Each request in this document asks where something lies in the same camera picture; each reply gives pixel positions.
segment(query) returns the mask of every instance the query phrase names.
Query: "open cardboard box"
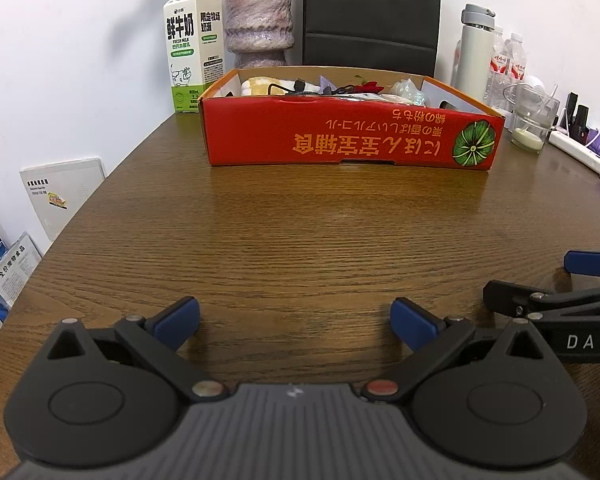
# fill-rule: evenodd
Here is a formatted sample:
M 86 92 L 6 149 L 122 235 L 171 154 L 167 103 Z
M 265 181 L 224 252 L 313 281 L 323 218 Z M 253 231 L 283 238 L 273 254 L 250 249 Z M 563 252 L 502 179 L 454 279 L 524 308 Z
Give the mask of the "open cardboard box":
M 387 92 L 410 78 L 431 107 L 324 96 L 240 96 L 254 76 L 337 86 L 377 81 Z M 504 118 L 428 76 L 333 66 L 231 70 L 200 96 L 206 152 L 213 166 L 337 164 L 343 160 L 488 170 Z

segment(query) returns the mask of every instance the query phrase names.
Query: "blue gripper pad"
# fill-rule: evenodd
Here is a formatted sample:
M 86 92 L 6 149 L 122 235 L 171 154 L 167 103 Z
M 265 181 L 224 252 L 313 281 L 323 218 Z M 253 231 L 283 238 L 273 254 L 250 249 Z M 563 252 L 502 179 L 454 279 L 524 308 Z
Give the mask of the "blue gripper pad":
M 200 304 L 185 296 L 144 322 L 144 329 L 163 345 L 176 351 L 200 326 Z
M 396 298 L 389 311 L 391 329 L 414 352 L 436 338 L 445 322 L 407 298 Z
M 562 263 L 571 274 L 600 276 L 600 253 L 589 251 L 568 251 Z

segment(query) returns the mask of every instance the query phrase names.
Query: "white milk carton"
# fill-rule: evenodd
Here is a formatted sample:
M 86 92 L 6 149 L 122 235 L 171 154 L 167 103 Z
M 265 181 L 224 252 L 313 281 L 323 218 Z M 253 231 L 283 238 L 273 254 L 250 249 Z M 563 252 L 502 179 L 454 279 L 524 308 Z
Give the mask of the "white milk carton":
M 164 22 L 173 105 L 197 112 L 199 95 L 224 75 L 222 0 L 169 0 Z

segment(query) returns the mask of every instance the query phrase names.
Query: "vase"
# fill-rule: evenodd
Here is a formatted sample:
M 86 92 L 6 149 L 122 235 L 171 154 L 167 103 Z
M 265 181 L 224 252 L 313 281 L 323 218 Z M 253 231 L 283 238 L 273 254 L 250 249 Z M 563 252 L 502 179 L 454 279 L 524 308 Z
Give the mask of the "vase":
M 291 0 L 224 0 L 224 44 L 236 68 L 285 65 L 294 44 Z

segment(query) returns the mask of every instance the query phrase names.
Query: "brown table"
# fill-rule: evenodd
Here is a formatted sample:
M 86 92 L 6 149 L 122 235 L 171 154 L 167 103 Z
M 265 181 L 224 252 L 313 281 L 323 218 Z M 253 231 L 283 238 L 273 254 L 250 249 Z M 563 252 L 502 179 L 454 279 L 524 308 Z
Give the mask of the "brown table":
M 571 248 L 600 250 L 600 182 L 553 146 L 538 157 L 505 138 L 489 173 L 211 168 L 198 117 L 173 116 L 80 209 L 0 332 L 0 475 L 16 464 L 7 395 L 64 317 L 108 326 L 192 294 L 202 328 L 180 352 L 216 378 L 360 384 L 405 354 L 396 296 L 488 324 L 492 278 L 600 282 L 557 270 Z M 600 479 L 600 365 L 568 369 L 589 407 L 573 463 Z

